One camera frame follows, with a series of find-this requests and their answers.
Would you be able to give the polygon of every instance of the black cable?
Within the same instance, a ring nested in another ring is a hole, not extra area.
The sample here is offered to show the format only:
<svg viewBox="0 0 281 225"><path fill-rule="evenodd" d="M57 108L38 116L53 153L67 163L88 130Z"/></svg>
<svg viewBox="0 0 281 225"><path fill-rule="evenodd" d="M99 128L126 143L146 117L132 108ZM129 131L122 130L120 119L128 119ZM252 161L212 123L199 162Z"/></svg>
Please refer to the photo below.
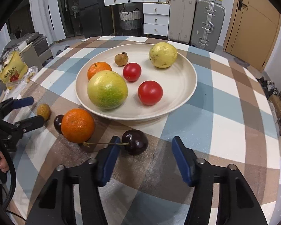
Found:
<svg viewBox="0 0 281 225"><path fill-rule="evenodd" d="M6 208L8 207L11 199L13 198L13 195L15 193L16 190L16 169L15 166L13 164L13 161L5 147L5 145L3 144L1 138L0 138L0 151L2 152L3 156L5 157L5 160L9 166L10 169L10 190L8 192L8 195L5 198L5 201L3 202L2 208L4 210L6 210Z"/></svg>
<svg viewBox="0 0 281 225"><path fill-rule="evenodd" d="M25 218L21 217L20 215L18 215L18 214L16 214L16 213L14 213L14 212L12 212L12 211L6 210L6 212L8 212L8 213L10 213L10 214L13 214L13 215L15 215L15 216L17 216L17 217L19 217L19 218L23 219L24 221L26 221L26 219L25 219Z"/></svg>

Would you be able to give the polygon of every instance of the orange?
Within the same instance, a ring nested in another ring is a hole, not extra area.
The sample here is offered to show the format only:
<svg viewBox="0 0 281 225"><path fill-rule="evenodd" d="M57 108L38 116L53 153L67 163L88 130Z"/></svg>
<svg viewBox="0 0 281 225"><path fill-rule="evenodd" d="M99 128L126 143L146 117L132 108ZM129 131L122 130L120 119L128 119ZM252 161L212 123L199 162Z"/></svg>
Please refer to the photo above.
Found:
<svg viewBox="0 0 281 225"><path fill-rule="evenodd" d="M90 66L90 68L87 71L87 78L88 80L91 79L97 72L103 71L103 70L112 70L110 65L106 62L97 62Z"/></svg>
<svg viewBox="0 0 281 225"><path fill-rule="evenodd" d="M61 132L64 137L74 143L83 143L93 134L95 122L93 117L83 109L69 110L61 121Z"/></svg>

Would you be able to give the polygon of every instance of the finger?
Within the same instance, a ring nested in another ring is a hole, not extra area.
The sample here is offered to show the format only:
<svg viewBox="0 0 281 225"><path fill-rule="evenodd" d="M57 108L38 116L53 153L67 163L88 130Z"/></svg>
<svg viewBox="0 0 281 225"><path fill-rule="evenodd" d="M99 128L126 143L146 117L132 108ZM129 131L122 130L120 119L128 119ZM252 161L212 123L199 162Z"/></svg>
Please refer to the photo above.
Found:
<svg viewBox="0 0 281 225"><path fill-rule="evenodd" d="M1 171L4 172L4 173L6 173L8 170L9 170L9 167L3 168Z"/></svg>
<svg viewBox="0 0 281 225"><path fill-rule="evenodd" d="M0 151L0 157L2 158L2 159L5 159L5 157L4 157L4 155L3 155L3 153Z"/></svg>
<svg viewBox="0 0 281 225"><path fill-rule="evenodd" d="M5 159L1 159L0 160L0 170L2 170L4 168L8 168L8 164Z"/></svg>

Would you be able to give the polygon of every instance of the checkered tablecloth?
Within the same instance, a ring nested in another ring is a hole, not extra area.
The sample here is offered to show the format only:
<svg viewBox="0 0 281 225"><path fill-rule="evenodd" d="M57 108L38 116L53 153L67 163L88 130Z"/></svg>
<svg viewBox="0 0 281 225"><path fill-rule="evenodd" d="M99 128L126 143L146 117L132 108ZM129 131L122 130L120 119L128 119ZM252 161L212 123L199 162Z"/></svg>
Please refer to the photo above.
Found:
<svg viewBox="0 0 281 225"><path fill-rule="evenodd" d="M162 40L144 37L92 37L66 49L54 58L22 91L35 104L13 111L9 122L36 114L47 103L52 114L41 129L26 133L14 156L17 187L11 203L14 212L26 217L46 180L59 164L72 167L97 154L85 153L54 129L56 115L82 107L75 96L75 78L92 57L109 48L132 43L155 44ZM109 142L113 135L131 128L146 133L150 145L139 156L120 153L112 178L100 197L109 225L183 224L193 188L183 181L171 151L179 135L186 145L211 164L238 166L267 221L270 221L279 184L279 146L273 117L261 86L254 76L235 62L195 47L168 42L186 56L198 74L191 99L176 111L147 122L111 121L93 115L96 122L91 142ZM209 224L215 224L219 187ZM77 224L82 224L75 201Z"/></svg>

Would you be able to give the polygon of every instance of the white plate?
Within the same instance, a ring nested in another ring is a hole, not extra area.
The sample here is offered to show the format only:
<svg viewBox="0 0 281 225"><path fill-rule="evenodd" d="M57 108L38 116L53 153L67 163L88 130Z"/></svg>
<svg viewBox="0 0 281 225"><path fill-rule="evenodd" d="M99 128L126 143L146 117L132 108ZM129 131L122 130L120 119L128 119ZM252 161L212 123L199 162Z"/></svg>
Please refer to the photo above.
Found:
<svg viewBox="0 0 281 225"><path fill-rule="evenodd" d="M152 65L149 51L152 44L130 44L117 46L99 53L90 59L76 77L76 95L81 104L92 113L113 120L141 121L155 119L182 106L193 95L197 87L197 73L191 62L178 53L176 62L169 68L160 69ZM142 68L140 78L133 83L127 82L128 97L125 102L111 110L96 107L87 95L87 71L96 62L107 62L113 71L123 76L123 68L114 62L114 57L126 52L128 63L138 63ZM153 106L143 105L137 95L140 84L147 80L158 82L163 89L162 99Z"/></svg>

